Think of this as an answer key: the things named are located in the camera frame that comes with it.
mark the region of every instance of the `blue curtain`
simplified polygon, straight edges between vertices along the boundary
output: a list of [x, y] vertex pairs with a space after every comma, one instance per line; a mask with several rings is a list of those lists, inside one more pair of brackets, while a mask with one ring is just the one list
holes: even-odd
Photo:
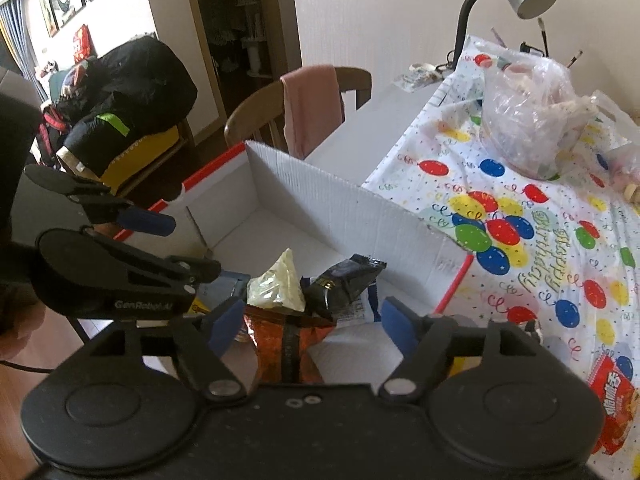
[[48, 99], [44, 88], [36, 79], [34, 67], [37, 65], [31, 38], [27, 31], [26, 19], [24, 17], [24, 0], [9, 0], [0, 6], [0, 19], [8, 35], [7, 40], [11, 42], [18, 67], [25, 79], [33, 82], [42, 102]]

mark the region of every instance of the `black lamp arm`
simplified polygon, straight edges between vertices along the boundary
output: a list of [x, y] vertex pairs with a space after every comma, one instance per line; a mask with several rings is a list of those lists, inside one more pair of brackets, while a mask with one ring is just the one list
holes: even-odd
[[458, 59], [460, 58], [460, 54], [462, 54], [462, 48], [465, 46], [465, 38], [466, 38], [466, 25], [469, 21], [469, 14], [471, 13], [471, 8], [474, 6], [478, 0], [465, 0], [462, 4], [462, 8], [460, 9], [460, 17], [458, 18], [458, 31], [456, 33], [456, 48], [453, 53], [453, 62], [451, 63], [450, 68], [455, 70], [458, 66]]

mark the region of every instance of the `black snack bag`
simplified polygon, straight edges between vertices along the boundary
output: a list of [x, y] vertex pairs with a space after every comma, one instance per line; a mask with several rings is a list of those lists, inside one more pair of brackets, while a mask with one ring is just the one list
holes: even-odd
[[385, 268], [385, 262], [360, 254], [329, 267], [302, 291], [308, 311], [333, 319], [332, 310], [359, 298]]

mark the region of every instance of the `yellow fabric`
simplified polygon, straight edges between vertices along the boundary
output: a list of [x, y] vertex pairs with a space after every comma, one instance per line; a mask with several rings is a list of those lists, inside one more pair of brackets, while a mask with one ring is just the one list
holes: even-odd
[[9, 53], [11, 53], [11, 57], [14, 58], [16, 65], [20, 66], [18, 63], [18, 58], [15, 55], [14, 44], [9, 39], [9, 35], [6, 33], [6, 27], [4, 25], [4, 20], [0, 19], [0, 32], [2, 33], [2, 37], [4, 38], [4, 42], [6, 43], [6, 47], [9, 49]]
[[162, 134], [142, 137], [111, 161], [100, 181], [111, 187], [111, 193], [116, 194], [122, 184], [166, 152], [178, 142], [178, 138], [177, 126]]

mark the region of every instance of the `chair backrest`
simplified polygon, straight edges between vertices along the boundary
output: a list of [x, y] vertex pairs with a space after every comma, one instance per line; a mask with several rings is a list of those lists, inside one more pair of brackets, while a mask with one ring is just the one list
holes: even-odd
[[[340, 92], [356, 92], [356, 110], [371, 99], [371, 74], [361, 68], [337, 66], [335, 75]], [[284, 115], [284, 88], [281, 81], [259, 89], [242, 101], [225, 125], [226, 145], [231, 147], [250, 138], [263, 142], [260, 130], [269, 127], [274, 148], [287, 151], [284, 134], [276, 119]]]

